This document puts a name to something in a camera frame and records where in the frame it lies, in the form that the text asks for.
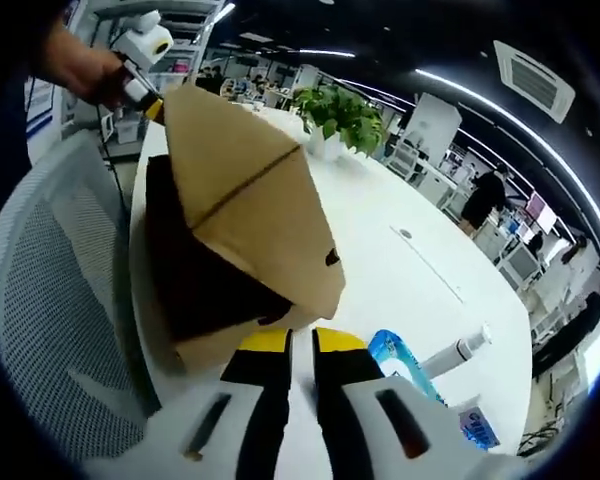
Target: potted plant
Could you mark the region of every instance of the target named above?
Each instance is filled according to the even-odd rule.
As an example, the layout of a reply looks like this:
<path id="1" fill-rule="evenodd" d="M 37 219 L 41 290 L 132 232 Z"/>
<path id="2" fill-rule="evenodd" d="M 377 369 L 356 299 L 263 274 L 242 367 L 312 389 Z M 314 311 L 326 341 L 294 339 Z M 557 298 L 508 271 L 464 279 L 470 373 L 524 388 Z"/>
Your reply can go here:
<path id="1" fill-rule="evenodd" d="M 311 134 L 309 153 L 335 160 L 342 145 L 371 155 L 386 137 L 380 112 L 355 93 L 329 85 L 294 92 L 294 106 Z"/>

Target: green plant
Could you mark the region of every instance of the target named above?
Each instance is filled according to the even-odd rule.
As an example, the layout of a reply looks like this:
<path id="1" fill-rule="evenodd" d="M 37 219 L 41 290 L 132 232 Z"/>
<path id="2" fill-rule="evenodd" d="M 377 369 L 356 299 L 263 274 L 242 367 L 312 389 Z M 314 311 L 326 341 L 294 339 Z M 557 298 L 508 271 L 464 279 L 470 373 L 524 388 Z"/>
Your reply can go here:
<path id="1" fill-rule="evenodd" d="M 360 95 L 335 85 L 304 88 L 294 92 L 294 106 L 304 123 L 304 131 L 322 127 L 324 138 L 340 132 L 347 148 L 371 155 L 386 138 L 380 112 Z"/>

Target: white table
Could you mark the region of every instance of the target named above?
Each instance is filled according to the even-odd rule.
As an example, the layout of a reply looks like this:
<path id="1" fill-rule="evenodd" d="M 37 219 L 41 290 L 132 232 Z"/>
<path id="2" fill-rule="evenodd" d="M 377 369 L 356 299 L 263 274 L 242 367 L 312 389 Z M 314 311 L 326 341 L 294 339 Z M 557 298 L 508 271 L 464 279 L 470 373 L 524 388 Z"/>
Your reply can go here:
<path id="1" fill-rule="evenodd" d="M 258 115 L 298 141 L 308 140 L 298 117 L 269 108 Z M 164 129 L 151 124 L 133 194 L 130 245 L 140 340 L 163 404 L 201 380 L 186 377 L 169 348 L 144 250 L 147 159 L 166 152 Z M 308 161 L 347 280 L 335 318 L 317 324 L 365 341 L 379 329 L 392 330 L 420 360 L 488 324 L 493 344 L 434 383 L 450 406 L 480 395 L 479 404 L 501 441 L 492 451 L 514 454 L 531 388 L 529 321 L 518 297 L 468 237 L 378 162 L 351 153 L 333 163 Z M 394 228 L 407 229 L 413 238 L 407 242 Z M 291 414 L 278 478 L 330 478 L 328 456 L 303 388 L 312 382 L 311 357 L 310 334 L 300 332 L 294 338 Z"/>

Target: white flower pot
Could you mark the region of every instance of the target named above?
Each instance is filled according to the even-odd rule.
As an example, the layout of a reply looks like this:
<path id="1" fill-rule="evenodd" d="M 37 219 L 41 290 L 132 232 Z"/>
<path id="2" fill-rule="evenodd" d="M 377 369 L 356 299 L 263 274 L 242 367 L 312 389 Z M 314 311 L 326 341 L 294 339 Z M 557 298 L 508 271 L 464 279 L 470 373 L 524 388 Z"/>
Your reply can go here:
<path id="1" fill-rule="evenodd" d="M 322 127 L 314 127 L 307 144 L 307 152 L 326 162 L 335 161 L 344 152 L 344 144 L 340 141 L 340 132 L 336 132 L 325 140 Z"/>

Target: office chair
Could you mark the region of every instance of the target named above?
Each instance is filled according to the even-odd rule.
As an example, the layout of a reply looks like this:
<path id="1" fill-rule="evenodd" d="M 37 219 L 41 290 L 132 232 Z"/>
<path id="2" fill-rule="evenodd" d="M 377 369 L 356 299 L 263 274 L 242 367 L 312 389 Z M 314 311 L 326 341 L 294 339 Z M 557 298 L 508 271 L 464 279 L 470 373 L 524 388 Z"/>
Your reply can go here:
<path id="1" fill-rule="evenodd" d="M 139 442 L 151 413 L 132 387 L 142 356 L 123 209 L 79 132 L 34 165 L 0 213 L 0 360 L 29 416 L 78 462 Z"/>

